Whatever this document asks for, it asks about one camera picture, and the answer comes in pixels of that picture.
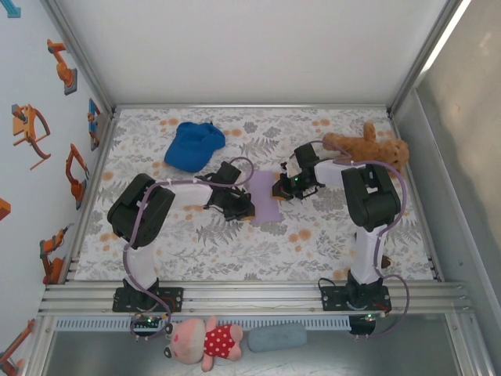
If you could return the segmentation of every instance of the purple cable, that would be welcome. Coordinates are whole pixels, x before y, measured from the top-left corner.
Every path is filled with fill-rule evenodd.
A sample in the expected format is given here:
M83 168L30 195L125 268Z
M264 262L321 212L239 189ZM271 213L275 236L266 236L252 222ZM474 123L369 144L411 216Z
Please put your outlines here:
M249 176L245 178L244 181L240 182L240 183L236 183L236 184L220 184L220 183L212 183L212 182L206 182L206 181L203 181L203 180L199 180L199 179L191 179L191 180L174 180L174 181L166 181L166 182L158 182L158 183L154 183L152 184L151 186L148 187L148 189L146 190L146 192L144 193L144 197L142 198L141 200L141 204L139 205L139 210L138 210L138 214L137 216L135 217L135 223L134 223L134 228L132 229L132 235L131 235L131 239L129 240L129 242L124 246L124 254L122 256L122 260L123 260L123 263L124 263L124 269L125 269L125 272L127 273L129 279L131 280L131 282L141 291L143 292L144 294L148 295L149 297L153 298L154 300L156 300L161 306L163 306L165 308L165 311L167 312L167 321L165 322L165 325L160 329L158 330L156 333L152 334L152 335L148 335L145 337L145 340L148 340L148 339L153 339L155 337L157 337L158 335L160 335L162 333L162 330L166 328L167 325L169 325L169 323L171 322L171 310L169 309L169 306L167 305L166 302L164 302L162 299L158 298L155 294L149 292L148 290L146 290L143 286L141 286L138 281L134 278L134 276L132 276L132 273L131 273L131 270L130 268L128 267L128 260L127 260L127 252L128 252L128 249L131 247L132 244L134 244L135 242L135 238L137 237L137 234L138 234L138 230L139 230L139 224L141 222L141 218L142 218L142 214L144 212L144 209L146 208L146 202L148 201L148 197L150 197L150 194L151 192L157 188L158 186L170 186L170 185L178 185L178 184L203 184L205 186L220 186L222 188L231 188L231 187L234 187L234 186L242 186L243 184L246 184L248 183L251 178L252 178L252 175L254 174L254 164L252 163L252 161L247 158L247 157L235 157L233 158L229 163L232 164L234 161L238 161L238 160L244 160L244 161L247 161L249 162L250 164L250 173L249 173ZM131 325L130 325L130 330L131 330L131 333L133 335L135 335L137 338L139 337L137 335L137 333L135 333L134 331L134 325L140 321L141 319L136 319L136 320L133 320L131 322Z
M310 141L309 143L322 143L324 145L329 145L329 146L333 147L335 150L340 151L346 157L350 157L351 158L351 155L349 154L349 152L347 152L344 149L341 149L338 145L334 145L333 143L329 143L329 142L323 141L323 140ZM396 327L398 327L402 323L402 321L404 320L405 316L407 315L407 312L409 311L409 305L410 305L410 291L409 291L409 286L407 285L407 283L405 282L405 280L401 276L399 276L398 274L388 274L387 276L384 276L382 274L382 272L379 271L379 266L377 265L377 256L379 255L379 250L380 250L379 248L380 248L380 244L381 244L381 236L384 233L386 233L387 231L391 230L393 227L395 227L397 225L398 221L400 221L400 219L402 219L402 217L404 215L405 206L407 205L407 188L405 187L405 181L404 181L404 179L402 178L402 176L398 173L398 171L394 167L392 167L389 164L384 163L384 162L379 162L379 161L362 161L362 162L352 162L352 161L349 161L349 162L345 162L345 161L340 161L340 160L333 160L333 163L335 163L336 165L353 166L353 167L361 166L361 165L374 165L374 164L378 165L378 166L385 167L385 168L387 168L388 170L390 170L391 172L393 172L395 174L395 176L398 179L398 182L400 183L400 186L402 187L402 205L400 207L400 212L398 213L397 218L391 224L389 224L387 227L385 227L384 229L382 229L377 234L376 246L374 248L375 252L374 252L373 267L374 267L374 270L376 270L377 275L379 277L383 278L384 280L386 280L388 278L398 278L402 282L402 284L404 285L404 288L405 288L405 308L404 308L404 312L400 316L400 320L397 321L397 323L395 323L395 325L393 325L392 327L390 327L386 331L383 331L382 333L372 334L372 335L367 336L367 338L379 338L379 337L383 337L384 335L392 332Z

